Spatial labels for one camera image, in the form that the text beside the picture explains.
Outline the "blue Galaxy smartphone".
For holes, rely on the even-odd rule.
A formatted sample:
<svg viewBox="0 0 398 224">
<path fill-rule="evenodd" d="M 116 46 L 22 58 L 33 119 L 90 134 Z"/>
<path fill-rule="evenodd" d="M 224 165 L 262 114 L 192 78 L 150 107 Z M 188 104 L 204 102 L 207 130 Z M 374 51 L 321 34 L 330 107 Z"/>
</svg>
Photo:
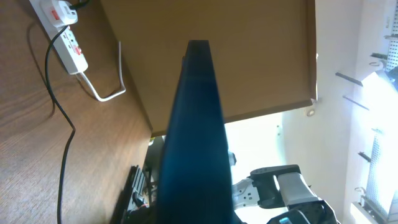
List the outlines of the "blue Galaxy smartphone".
<svg viewBox="0 0 398 224">
<path fill-rule="evenodd" d="M 228 142 L 207 40 L 191 40 L 162 150 L 157 223 L 232 223 Z"/>
</svg>

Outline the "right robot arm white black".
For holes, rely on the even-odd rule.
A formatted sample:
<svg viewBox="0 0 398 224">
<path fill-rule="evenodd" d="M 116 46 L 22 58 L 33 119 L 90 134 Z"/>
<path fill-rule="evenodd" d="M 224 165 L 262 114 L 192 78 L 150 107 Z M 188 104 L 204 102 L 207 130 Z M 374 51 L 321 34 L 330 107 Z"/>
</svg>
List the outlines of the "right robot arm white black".
<svg viewBox="0 0 398 224">
<path fill-rule="evenodd" d="M 335 211 L 307 185 L 297 164 L 262 167 L 233 185 L 234 209 L 283 208 L 274 224 L 339 224 Z"/>
</svg>

